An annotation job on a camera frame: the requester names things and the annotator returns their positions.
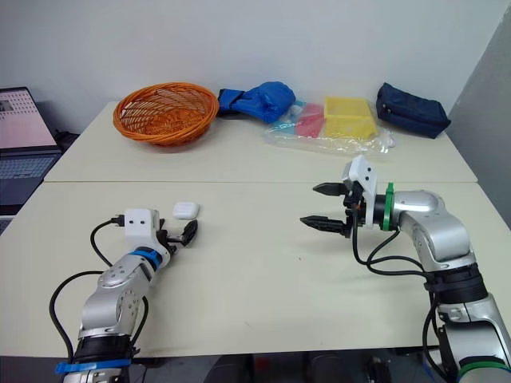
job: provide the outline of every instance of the yellow plastic basket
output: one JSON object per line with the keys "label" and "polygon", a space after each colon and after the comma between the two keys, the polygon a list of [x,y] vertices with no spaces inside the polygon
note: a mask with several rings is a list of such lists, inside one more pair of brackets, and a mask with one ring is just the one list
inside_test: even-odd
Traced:
{"label": "yellow plastic basket", "polygon": [[367,139],[376,131],[376,122],[363,98],[327,97],[325,100],[327,137]]}

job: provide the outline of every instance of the pink object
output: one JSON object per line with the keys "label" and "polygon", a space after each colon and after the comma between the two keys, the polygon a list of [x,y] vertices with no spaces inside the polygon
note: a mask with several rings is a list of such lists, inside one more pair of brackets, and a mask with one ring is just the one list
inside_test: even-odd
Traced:
{"label": "pink object", "polygon": [[317,138],[324,122],[323,106],[307,103],[296,123],[295,134]]}
{"label": "pink object", "polygon": [[53,145],[55,140],[27,90],[0,93],[0,149]]}

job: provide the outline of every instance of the orange wicker basket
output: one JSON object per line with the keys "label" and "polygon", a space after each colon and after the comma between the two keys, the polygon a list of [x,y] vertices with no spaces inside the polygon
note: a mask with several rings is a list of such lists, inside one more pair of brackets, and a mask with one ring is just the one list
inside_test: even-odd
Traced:
{"label": "orange wicker basket", "polygon": [[113,124],[133,140],[177,146],[202,136],[218,108],[218,100],[206,88],[169,82],[131,93],[115,108]]}

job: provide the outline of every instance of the blue bag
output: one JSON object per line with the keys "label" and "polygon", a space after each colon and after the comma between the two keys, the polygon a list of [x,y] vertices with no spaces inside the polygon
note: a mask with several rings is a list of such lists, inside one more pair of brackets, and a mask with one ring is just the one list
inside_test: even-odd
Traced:
{"label": "blue bag", "polygon": [[378,118],[400,128],[435,138],[450,120],[438,101],[426,100],[384,83],[376,100]]}
{"label": "blue bag", "polygon": [[219,116],[229,116],[232,112],[239,112],[270,124],[277,121],[295,100],[293,91],[279,81],[265,82],[248,92],[221,89],[218,96]]}

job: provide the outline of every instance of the gray floor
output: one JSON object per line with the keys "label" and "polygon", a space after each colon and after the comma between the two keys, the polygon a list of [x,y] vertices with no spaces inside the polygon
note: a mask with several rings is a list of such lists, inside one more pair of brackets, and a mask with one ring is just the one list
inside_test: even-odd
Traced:
{"label": "gray floor", "polygon": [[[367,382],[363,366],[371,356],[389,363],[394,382],[433,382],[416,353],[398,356],[385,349],[339,351],[356,383]],[[303,383],[302,353],[267,353],[255,355],[256,383]],[[148,369],[145,383],[201,383],[217,361],[217,356],[169,358],[155,369]],[[1,357],[0,382],[57,382],[53,369],[58,360],[35,357]],[[142,383],[144,367],[132,366],[131,382]]]}

